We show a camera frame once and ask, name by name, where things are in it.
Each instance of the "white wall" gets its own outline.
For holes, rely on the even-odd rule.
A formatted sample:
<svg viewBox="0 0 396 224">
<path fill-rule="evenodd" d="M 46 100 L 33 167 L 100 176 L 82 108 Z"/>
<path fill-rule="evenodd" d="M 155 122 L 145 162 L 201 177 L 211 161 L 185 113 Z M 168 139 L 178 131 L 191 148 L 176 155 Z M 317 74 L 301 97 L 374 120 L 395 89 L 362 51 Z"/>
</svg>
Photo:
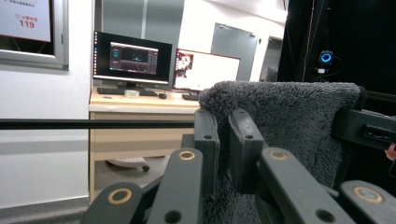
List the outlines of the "white wall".
<svg viewBox="0 0 396 224">
<path fill-rule="evenodd" d="M 213 2 L 186 0 L 178 47 L 210 52 L 215 23 L 249 31 L 258 35 L 262 43 L 256 48 L 250 81 L 259 81 L 268 37 L 282 39 L 285 24 L 269 21 Z"/>
<path fill-rule="evenodd" d="M 87 119 L 93 2 L 69 0 L 69 71 L 0 64 L 0 119 Z M 0 208 L 88 196 L 88 131 L 0 131 Z"/>
</svg>

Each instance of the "poster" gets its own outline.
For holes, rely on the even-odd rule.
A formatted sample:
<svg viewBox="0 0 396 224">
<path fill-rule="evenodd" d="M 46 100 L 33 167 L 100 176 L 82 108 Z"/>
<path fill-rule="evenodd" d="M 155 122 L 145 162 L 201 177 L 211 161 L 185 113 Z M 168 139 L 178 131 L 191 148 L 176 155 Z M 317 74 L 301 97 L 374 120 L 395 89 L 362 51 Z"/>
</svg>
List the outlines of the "poster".
<svg viewBox="0 0 396 224">
<path fill-rule="evenodd" d="M 0 35 L 50 42 L 49 0 L 0 0 Z"/>
</svg>

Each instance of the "window frame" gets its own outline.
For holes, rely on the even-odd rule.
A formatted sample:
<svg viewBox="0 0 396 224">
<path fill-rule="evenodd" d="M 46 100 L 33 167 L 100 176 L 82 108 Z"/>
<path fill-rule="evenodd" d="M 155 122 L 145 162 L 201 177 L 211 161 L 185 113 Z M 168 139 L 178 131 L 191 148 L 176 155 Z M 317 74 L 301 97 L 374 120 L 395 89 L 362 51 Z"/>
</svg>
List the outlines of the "window frame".
<svg viewBox="0 0 396 224">
<path fill-rule="evenodd" d="M 53 2 L 53 55 L 0 49 L 0 63 L 68 69 L 68 0 L 50 1 Z"/>
</svg>

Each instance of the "brass insert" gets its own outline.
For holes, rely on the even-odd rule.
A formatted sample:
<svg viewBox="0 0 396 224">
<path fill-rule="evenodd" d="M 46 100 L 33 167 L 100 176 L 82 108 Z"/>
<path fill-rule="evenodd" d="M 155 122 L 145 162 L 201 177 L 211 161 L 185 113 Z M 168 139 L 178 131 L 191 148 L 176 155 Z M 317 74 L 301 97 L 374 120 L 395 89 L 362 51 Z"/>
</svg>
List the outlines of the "brass insert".
<svg viewBox="0 0 396 224">
<path fill-rule="evenodd" d="M 114 196 L 119 193 L 124 192 L 125 196 L 119 200 L 114 199 Z M 130 189 L 115 189 L 108 195 L 108 202 L 113 205 L 119 205 L 128 202 L 132 198 L 132 191 Z"/>
<path fill-rule="evenodd" d="M 288 154 L 282 151 L 270 151 L 270 157 L 277 161 L 283 161 L 288 157 Z"/>
<path fill-rule="evenodd" d="M 384 199 L 382 196 L 373 189 L 367 189 L 365 187 L 355 187 L 353 192 L 361 199 L 369 203 L 382 203 Z"/>
<path fill-rule="evenodd" d="M 178 154 L 178 157 L 183 161 L 190 161 L 194 159 L 195 153 L 191 151 L 182 151 L 180 154 Z"/>
</svg>

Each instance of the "fuzzy cushion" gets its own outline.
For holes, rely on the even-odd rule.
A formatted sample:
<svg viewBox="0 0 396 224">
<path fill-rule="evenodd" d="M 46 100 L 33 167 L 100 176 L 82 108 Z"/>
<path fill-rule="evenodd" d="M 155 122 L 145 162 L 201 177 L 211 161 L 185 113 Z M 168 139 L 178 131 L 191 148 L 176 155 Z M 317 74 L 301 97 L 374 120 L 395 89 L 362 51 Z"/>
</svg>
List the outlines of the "fuzzy cushion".
<svg viewBox="0 0 396 224">
<path fill-rule="evenodd" d="M 341 142 L 330 137 L 335 112 L 356 108 L 361 89 L 351 83 L 288 83 L 225 81 L 199 95 L 201 108 L 218 122 L 220 139 L 219 195 L 205 198 L 205 223 L 261 223 L 252 195 L 234 192 L 228 175 L 233 109 L 245 109 L 269 147 L 289 150 L 310 174 L 334 187 L 346 157 Z"/>
</svg>

